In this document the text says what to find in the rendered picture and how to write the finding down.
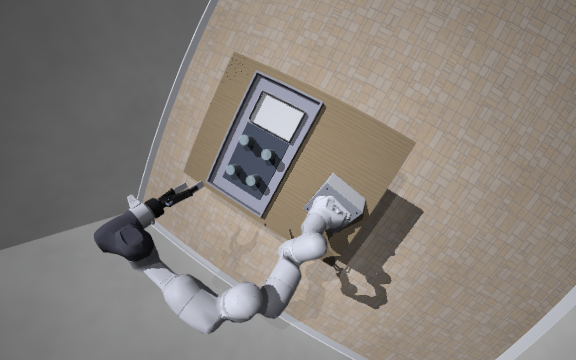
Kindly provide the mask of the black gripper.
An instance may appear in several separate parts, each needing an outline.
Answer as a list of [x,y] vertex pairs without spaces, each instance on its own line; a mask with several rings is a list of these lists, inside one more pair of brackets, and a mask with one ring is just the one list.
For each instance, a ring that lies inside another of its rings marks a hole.
[[[190,196],[192,197],[193,193],[195,193],[196,191],[200,190],[203,187],[204,187],[204,184],[202,181],[196,183],[195,185],[191,186],[190,188],[188,188],[186,183],[183,183],[174,189],[171,188],[170,191],[168,191],[169,193],[166,192],[164,195],[162,195],[163,197],[161,196],[158,199],[151,198],[150,200],[146,201],[144,204],[146,204],[152,210],[152,212],[155,215],[155,218],[158,218],[164,214],[164,207],[166,207],[166,206],[171,207],[174,204],[176,204],[176,203],[178,203],[178,202],[180,202],[180,201],[182,201],[182,200],[184,200]],[[188,189],[185,190],[185,192],[184,192],[183,190],[186,188],[188,188]]]

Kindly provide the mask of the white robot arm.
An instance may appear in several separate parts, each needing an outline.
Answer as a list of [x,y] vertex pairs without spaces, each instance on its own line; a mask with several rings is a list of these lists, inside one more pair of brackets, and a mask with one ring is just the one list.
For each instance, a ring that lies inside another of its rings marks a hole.
[[279,247],[278,263],[263,286],[246,281],[221,296],[190,274],[174,273],[160,260],[151,235],[144,230],[155,224],[154,213],[134,195],[127,198],[130,209],[95,231],[97,246],[145,273],[160,287],[173,312],[202,334],[214,332],[226,320],[249,321],[258,312],[271,319],[279,317],[302,278],[300,265],[326,254],[324,230],[344,225],[351,215],[333,196],[316,197],[301,225],[302,234]]

